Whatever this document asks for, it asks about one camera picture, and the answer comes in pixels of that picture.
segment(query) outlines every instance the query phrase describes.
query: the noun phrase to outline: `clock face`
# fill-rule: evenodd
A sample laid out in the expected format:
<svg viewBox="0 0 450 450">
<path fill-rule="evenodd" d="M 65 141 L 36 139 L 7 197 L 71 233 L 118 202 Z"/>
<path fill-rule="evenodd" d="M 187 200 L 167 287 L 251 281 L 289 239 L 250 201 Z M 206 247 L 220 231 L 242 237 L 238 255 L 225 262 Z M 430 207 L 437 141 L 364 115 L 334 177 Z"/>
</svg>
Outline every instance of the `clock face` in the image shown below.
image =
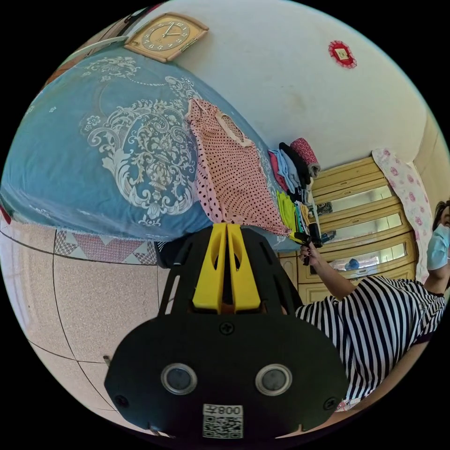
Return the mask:
<svg viewBox="0 0 450 450">
<path fill-rule="evenodd" d="M 142 37 L 142 45 L 154 52 L 170 50 L 181 45 L 190 34 L 190 28 L 185 22 L 161 22 L 149 28 Z"/>
</svg>

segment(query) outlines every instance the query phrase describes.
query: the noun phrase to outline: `face mask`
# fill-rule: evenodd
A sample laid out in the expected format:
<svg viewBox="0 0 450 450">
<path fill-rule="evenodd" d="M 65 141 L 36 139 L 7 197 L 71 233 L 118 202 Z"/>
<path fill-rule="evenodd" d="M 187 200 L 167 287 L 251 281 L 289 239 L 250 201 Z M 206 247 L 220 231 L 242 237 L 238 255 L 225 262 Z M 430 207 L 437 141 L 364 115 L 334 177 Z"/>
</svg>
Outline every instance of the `face mask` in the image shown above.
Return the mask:
<svg viewBox="0 0 450 450">
<path fill-rule="evenodd" d="M 437 270 L 447 264 L 450 247 L 450 228 L 442 224 L 433 231 L 427 251 L 427 269 Z"/>
</svg>

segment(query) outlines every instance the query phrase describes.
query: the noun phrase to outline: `screw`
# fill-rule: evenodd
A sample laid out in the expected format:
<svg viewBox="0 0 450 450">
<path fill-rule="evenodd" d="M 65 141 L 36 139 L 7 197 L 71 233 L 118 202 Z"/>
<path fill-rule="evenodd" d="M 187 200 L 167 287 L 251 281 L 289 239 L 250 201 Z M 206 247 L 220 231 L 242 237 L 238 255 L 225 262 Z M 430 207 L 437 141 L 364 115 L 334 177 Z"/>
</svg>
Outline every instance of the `screw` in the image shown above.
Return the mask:
<svg viewBox="0 0 450 450">
<path fill-rule="evenodd" d="M 225 336 L 228 336 L 230 334 L 233 334 L 234 332 L 234 325 L 230 322 L 223 322 L 220 324 L 219 331 L 224 334 Z"/>
<path fill-rule="evenodd" d="M 121 406 L 122 408 L 129 407 L 128 400 L 123 395 L 116 395 L 114 401 L 116 402 L 117 406 Z"/>
<path fill-rule="evenodd" d="M 328 411 L 328 410 L 336 407 L 337 403 L 338 403 L 338 399 L 335 397 L 331 397 L 325 401 L 325 403 L 323 404 L 323 408 L 324 408 L 324 410 Z"/>
</svg>

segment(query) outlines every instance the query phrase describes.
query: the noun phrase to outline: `clock hand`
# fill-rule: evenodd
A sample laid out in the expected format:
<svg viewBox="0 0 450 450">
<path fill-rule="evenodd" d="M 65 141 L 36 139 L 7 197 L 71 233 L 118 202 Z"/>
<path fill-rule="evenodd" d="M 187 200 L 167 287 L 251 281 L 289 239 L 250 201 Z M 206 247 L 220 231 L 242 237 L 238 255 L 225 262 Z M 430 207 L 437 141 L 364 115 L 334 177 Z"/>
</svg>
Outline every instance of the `clock hand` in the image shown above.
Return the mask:
<svg viewBox="0 0 450 450">
<path fill-rule="evenodd" d="M 163 34 L 163 37 L 165 38 L 167 36 L 167 33 L 170 31 L 170 28 L 173 27 L 173 24 L 167 29 L 167 31 Z"/>
</svg>

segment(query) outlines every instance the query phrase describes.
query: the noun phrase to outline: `hand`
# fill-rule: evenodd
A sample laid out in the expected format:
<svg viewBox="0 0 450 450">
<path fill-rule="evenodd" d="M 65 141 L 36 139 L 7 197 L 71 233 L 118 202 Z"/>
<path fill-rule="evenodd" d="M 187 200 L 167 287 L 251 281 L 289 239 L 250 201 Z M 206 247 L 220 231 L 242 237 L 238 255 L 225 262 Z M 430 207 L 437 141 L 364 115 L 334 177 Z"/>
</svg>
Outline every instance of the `hand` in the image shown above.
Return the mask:
<svg viewBox="0 0 450 450">
<path fill-rule="evenodd" d="M 170 31 L 170 28 L 173 27 L 173 24 L 167 29 L 167 31 L 163 34 L 163 37 L 165 38 L 167 36 L 167 33 Z"/>
<path fill-rule="evenodd" d="M 322 255 L 319 253 L 317 248 L 314 247 L 314 244 L 311 242 L 309 247 L 304 245 L 301 246 L 300 249 L 300 259 L 303 261 L 305 256 L 309 256 L 309 265 L 310 266 L 318 266 L 321 263 Z"/>
</svg>

